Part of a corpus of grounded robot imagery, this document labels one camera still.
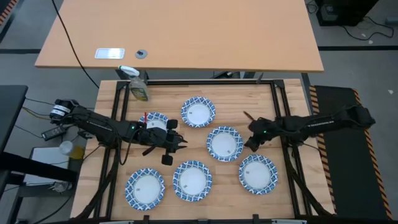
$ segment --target blue and white plate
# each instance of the blue and white plate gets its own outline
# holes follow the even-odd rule
[[[199,161],[182,163],[173,176],[175,193],[189,202],[198,202],[206,197],[210,192],[212,182],[209,168]]]
[[[144,122],[145,116],[139,119],[139,122]],[[150,112],[147,114],[147,128],[162,128],[167,131],[167,118],[166,115],[158,112]]]
[[[182,105],[181,117],[187,125],[202,128],[214,120],[216,108],[208,98],[195,96]]]
[[[278,183],[278,171],[267,157],[252,154],[239,166],[239,180],[252,194],[268,194]]]
[[[163,199],[164,179],[151,168],[137,170],[126,183],[124,195],[131,207],[145,211],[153,209]]]
[[[207,136],[206,146],[215,159],[229,162],[241,155],[243,139],[234,128],[220,126]]]

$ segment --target blue patterned rim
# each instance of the blue patterned rim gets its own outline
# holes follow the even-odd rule
[[[144,122],[145,120],[145,116],[142,116],[138,121],[139,122]],[[162,113],[158,113],[158,112],[149,112],[147,113],[147,122],[148,121],[153,121],[153,120],[159,120],[161,122],[163,122],[165,125],[167,125],[167,116],[162,114]]]
[[[270,182],[262,189],[254,189],[250,187],[248,183],[245,181],[243,176],[244,168],[253,161],[261,162],[265,164],[269,169]],[[278,183],[278,171],[276,169],[275,164],[271,162],[271,160],[268,159],[267,157],[258,154],[251,154],[250,156],[245,158],[241,163],[241,165],[239,166],[239,180],[241,181],[243,187],[246,190],[250,191],[252,194],[256,195],[268,194],[271,190],[273,190],[276,187]]]
[[[180,177],[182,173],[187,170],[188,168],[198,168],[200,169],[205,175],[206,175],[206,187],[203,189],[202,192],[196,195],[189,195],[185,193],[181,186],[180,186]],[[206,197],[206,195],[209,194],[210,189],[211,189],[211,183],[213,182],[213,179],[211,178],[211,173],[209,168],[207,168],[206,165],[204,165],[202,162],[199,161],[187,161],[183,162],[180,166],[177,167],[177,169],[174,172],[173,176],[173,188],[177,196],[179,196],[181,199],[184,199],[188,202],[198,202],[202,200],[203,198]]]
[[[203,104],[203,105],[207,106],[209,111],[210,111],[209,120],[207,120],[203,124],[192,124],[188,120],[187,113],[188,113],[189,107],[191,107],[191,106],[193,106],[193,105],[195,105],[197,103],[200,103],[200,104]],[[189,125],[189,126],[191,126],[193,128],[202,128],[202,127],[208,126],[214,120],[214,118],[216,117],[216,108],[215,108],[214,104],[208,98],[205,98],[205,97],[202,97],[202,96],[194,96],[194,97],[190,98],[189,100],[187,100],[182,105],[181,117],[184,120],[185,124],[187,124],[187,125]]]
[[[213,150],[211,147],[211,142],[213,141],[213,138],[217,136],[217,134],[220,133],[227,133],[232,135],[232,137],[235,139],[236,142],[236,147],[234,148],[234,153],[230,156],[219,156],[216,154],[216,152]],[[228,127],[228,126],[220,126],[216,129],[214,129],[208,136],[207,136],[207,142],[206,142],[207,149],[209,150],[209,153],[211,156],[213,156],[215,159],[223,162],[230,162],[234,161],[237,159],[243,150],[243,139],[241,135],[238,133],[237,130],[234,128]]]
[[[159,184],[160,184],[160,192],[159,192],[159,196],[153,202],[142,203],[134,197],[133,189],[134,189],[134,185],[137,183],[137,181],[141,177],[147,176],[147,175],[151,175],[151,176],[154,176],[157,178],[157,180],[159,181]],[[129,178],[129,180],[127,181],[126,186],[124,188],[124,196],[126,196],[127,202],[130,204],[131,207],[133,207],[137,210],[140,210],[140,211],[146,211],[146,210],[153,209],[163,199],[164,192],[165,192],[165,185],[164,185],[163,177],[161,176],[161,174],[159,172],[157,172],[156,170],[151,169],[151,168],[137,170]]]

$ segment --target light wood desk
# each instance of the light wood desk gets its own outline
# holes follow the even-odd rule
[[[323,71],[304,0],[66,0],[60,14],[86,68]],[[79,67],[59,18],[35,66]]]
[[[292,115],[307,116],[300,80],[284,80],[287,98]],[[113,107],[116,81],[102,81],[98,93],[95,112],[110,116]],[[260,218],[292,218],[294,217],[290,199],[285,162],[282,155],[280,138],[266,142],[257,151],[270,158],[277,166],[279,183],[267,195],[253,195],[243,188],[238,179],[238,166],[252,152],[244,148],[240,157],[233,162],[220,162],[212,158],[206,148],[206,137],[218,126],[236,128],[246,141],[251,132],[248,130],[249,120],[243,110],[251,113],[254,118],[262,116],[275,118],[275,109],[269,85],[164,85],[149,86],[152,93],[151,102],[137,101],[130,93],[127,107],[127,120],[138,120],[145,111],[158,111],[166,114],[169,119],[178,120],[176,129],[187,141],[186,149],[172,154],[174,163],[165,166],[160,163],[163,149],[155,149],[143,157],[145,146],[133,145],[127,163],[119,166],[114,195],[112,220],[142,220],[143,215],[150,215],[151,220],[189,220],[189,219],[251,219],[253,214]],[[215,120],[205,128],[191,128],[181,119],[180,110],[183,102],[193,96],[205,96],[216,106]],[[123,93],[119,101],[122,105]],[[316,146],[314,139],[306,141]],[[95,140],[88,141],[86,153],[97,147]],[[123,143],[122,158],[126,153],[127,143]],[[329,211],[333,212],[326,178],[323,172],[319,152],[311,147],[300,147],[300,155],[308,188],[317,200]],[[104,149],[99,148],[87,158],[81,168],[80,178],[73,203],[71,217],[78,215],[88,204],[98,188]],[[210,194],[197,203],[186,202],[178,198],[172,187],[172,175],[175,169],[189,159],[196,159],[206,164],[213,174],[213,186]],[[151,167],[159,171],[166,185],[165,197],[159,206],[146,212],[140,212],[127,203],[124,197],[124,186],[130,175],[138,169]],[[300,210],[304,211],[301,193],[298,192]],[[104,216],[108,193],[104,194],[101,216]]]

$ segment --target floor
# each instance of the floor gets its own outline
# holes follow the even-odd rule
[[[387,16],[398,16],[398,1],[380,0],[368,14],[375,21],[384,22]],[[49,0],[24,0],[17,17],[14,19],[6,36],[0,43],[0,49],[39,49],[51,28],[56,13]],[[309,14],[318,46],[353,46],[353,45],[398,45],[398,35],[392,39],[375,35],[371,40],[360,41],[349,37],[340,27],[320,27],[315,14]],[[357,28],[350,28],[353,35],[369,36],[374,31],[387,32],[385,28],[364,23]],[[344,51],[320,52],[325,72],[310,74],[310,82],[314,85],[346,86],[358,90],[362,103],[369,108],[376,119],[370,129],[379,168],[383,176],[384,186],[389,198],[394,218],[398,218],[398,179],[394,175],[398,170],[398,51]],[[56,98],[71,98],[82,105],[94,107],[97,89],[84,76],[80,69],[39,69],[34,67],[37,54],[15,55],[0,54],[0,80],[2,85],[28,85],[27,97],[53,102]],[[101,80],[118,79],[112,70],[88,70],[96,83]],[[152,79],[160,78],[211,78],[213,72],[198,71],[148,71]],[[264,78],[298,78],[296,73],[265,73]],[[48,113],[50,106],[25,102],[30,109]],[[36,134],[50,129],[47,121],[36,119],[21,112],[17,124]],[[64,139],[72,139],[76,135],[71,130]],[[7,144],[6,151],[21,156],[29,156],[33,147],[54,147],[59,139],[47,142],[14,129]],[[85,145],[84,140],[77,143]],[[16,190],[4,193],[0,201],[0,224],[6,223],[10,206],[14,201]],[[19,218],[35,222],[52,213],[67,198],[26,198],[22,204]],[[47,222],[66,220],[72,207],[70,200],[67,205]]]

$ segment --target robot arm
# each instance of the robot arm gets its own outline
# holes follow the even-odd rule
[[[177,120],[168,120],[167,130],[147,128],[146,123],[139,121],[116,121],[80,106],[75,100],[56,100],[50,113],[51,123],[56,125],[72,124],[96,136],[99,143],[111,148],[118,148],[120,141],[150,146],[143,155],[150,153],[155,147],[166,149],[162,163],[172,165],[173,153],[186,146],[186,142],[175,129]]]
[[[366,129],[375,123],[368,109],[356,105],[345,106],[332,114],[317,114],[306,117],[285,116],[271,121],[265,118],[254,120],[245,112],[252,122],[249,125],[253,136],[245,143],[253,152],[260,144],[277,136],[287,136],[291,145],[300,144],[309,136],[326,133],[343,128]]]

